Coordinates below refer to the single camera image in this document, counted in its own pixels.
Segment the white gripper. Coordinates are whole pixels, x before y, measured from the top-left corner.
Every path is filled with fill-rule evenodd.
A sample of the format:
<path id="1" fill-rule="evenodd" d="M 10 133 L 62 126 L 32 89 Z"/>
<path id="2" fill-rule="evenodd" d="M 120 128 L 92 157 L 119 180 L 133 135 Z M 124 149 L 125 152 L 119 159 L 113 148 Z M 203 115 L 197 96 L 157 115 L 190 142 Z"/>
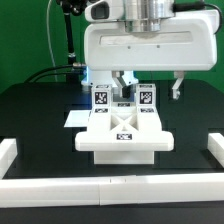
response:
<path id="1" fill-rule="evenodd" d="M 111 70 L 122 98 L 131 87 L 122 70 L 175 71 L 172 98 L 180 97 L 185 72 L 217 62 L 218 12 L 175 12 L 174 0 L 99 0 L 85 9 L 85 62 Z"/>

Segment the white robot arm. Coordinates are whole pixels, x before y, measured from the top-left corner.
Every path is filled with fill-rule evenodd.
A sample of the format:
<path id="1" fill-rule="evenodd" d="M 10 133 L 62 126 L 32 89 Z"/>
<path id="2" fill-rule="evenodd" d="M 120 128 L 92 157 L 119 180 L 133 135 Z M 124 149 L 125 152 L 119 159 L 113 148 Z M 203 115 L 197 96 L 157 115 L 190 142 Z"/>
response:
<path id="1" fill-rule="evenodd" d="M 85 9 L 86 85 L 135 83 L 134 71 L 209 70 L 222 19 L 201 1 L 98 0 Z"/>

